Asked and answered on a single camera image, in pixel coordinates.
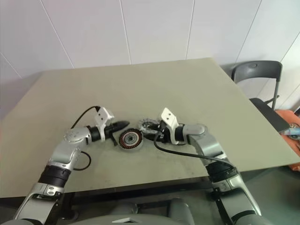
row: orange object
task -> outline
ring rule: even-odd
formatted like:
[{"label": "orange object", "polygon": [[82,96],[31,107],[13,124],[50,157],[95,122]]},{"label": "orange object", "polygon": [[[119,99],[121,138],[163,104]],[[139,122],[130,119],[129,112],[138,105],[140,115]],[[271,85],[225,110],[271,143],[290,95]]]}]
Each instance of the orange object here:
[{"label": "orange object", "polygon": [[[281,116],[288,123],[296,123],[300,126],[300,118],[297,117],[291,110],[276,110],[277,114]],[[300,157],[299,141],[293,140],[286,135],[281,135],[283,139],[289,144],[289,146],[297,153]],[[300,163],[294,163],[289,165],[289,167],[294,171],[300,171]]]}]

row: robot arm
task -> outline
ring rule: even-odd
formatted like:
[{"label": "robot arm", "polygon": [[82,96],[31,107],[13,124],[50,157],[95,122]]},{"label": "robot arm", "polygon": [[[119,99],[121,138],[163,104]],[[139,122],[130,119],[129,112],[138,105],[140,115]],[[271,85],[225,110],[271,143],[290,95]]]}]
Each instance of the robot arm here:
[{"label": "robot arm", "polygon": [[121,121],[111,124],[114,116],[103,107],[97,108],[96,126],[75,127],[67,131],[62,142],[55,148],[47,166],[14,219],[26,219],[45,224],[50,213],[58,206],[64,186],[79,158],[81,151],[92,142],[105,141],[111,133],[128,125]]},{"label": "robot arm", "polygon": [[254,225],[270,224],[261,217],[258,204],[237,168],[229,162],[222,146],[208,132],[206,126],[201,124],[180,126],[176,116],[167,108],[162,112],[160,119],[160,131],[163,133],[165,129],[168,130],[172,144],[184,142],[196,149],[208,172],[214,190],[213,195],[225,224],[244,224],[244,222],[247,224],[252,222]]}]

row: black chair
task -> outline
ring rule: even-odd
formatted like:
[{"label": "black chair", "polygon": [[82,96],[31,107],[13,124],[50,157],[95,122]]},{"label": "black chair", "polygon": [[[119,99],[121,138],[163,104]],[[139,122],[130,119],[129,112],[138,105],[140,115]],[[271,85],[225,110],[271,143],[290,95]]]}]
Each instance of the black chair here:
[{"label": "black chair", "polygon": [[282,64],[277,61],[251,61],[237,65],[232,71],[232,80],[235,83],[249,79],[266,77],[276,79],[276,86],[274,97],[268,101],[263,102],[259,98],[251,98],[250,101],[261,112],[262,115],[269,121],[269,123],[278,131],[287,130],[290,126],[282,119],[275,111],[276,99],[279,97],[278,87],[281,77]]}]

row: wall tile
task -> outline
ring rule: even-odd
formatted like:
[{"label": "wall tile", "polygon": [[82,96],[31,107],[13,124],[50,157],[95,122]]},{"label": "wall tile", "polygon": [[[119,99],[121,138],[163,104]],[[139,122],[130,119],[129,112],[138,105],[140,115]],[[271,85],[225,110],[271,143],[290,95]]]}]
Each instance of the wall tile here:
[{"label": "wall tile", "polygon": [[0,1],[0,47],[20,76],[71,68],[39,0]]},{"label": "wall tile", "polygon": [[[300,1],[262,0],[238,62],[250,60],[281,61],[300,30]],[[268,80],[257,78],[247,81],[243,90],[254,98]]]},{"label": "wall tile", "polygon": [[260,0],[195,0],[188,59],[235,63]]},{"label": "wall tile", "polygon": [[120,0],[43,0],[74,66],[129,64]]},{"label": "wall tile", "polygon": [[132,63],[184,60],[193,0],[122,0]]}]

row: metal ring part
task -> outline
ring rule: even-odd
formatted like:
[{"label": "metal ring part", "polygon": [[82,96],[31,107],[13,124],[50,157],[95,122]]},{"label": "metal ring part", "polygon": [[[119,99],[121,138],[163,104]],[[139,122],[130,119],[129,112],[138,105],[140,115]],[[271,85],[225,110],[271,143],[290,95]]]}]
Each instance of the metal ring part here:
[{"label": "metal ring part", "polygon": [[157,130],[152,130],[149,128],[150,125],[158,125],[159,122],[157,120],[145,118],[138,122],[137,127],[142,131],[143,134],[149,135],[149,134],[156,134]]},{"label": "metal ring part", "polygon": [[123,150],[138,150],[142,144],[143,135],[135,128],[125,130],[119,137],[119,145]]}]

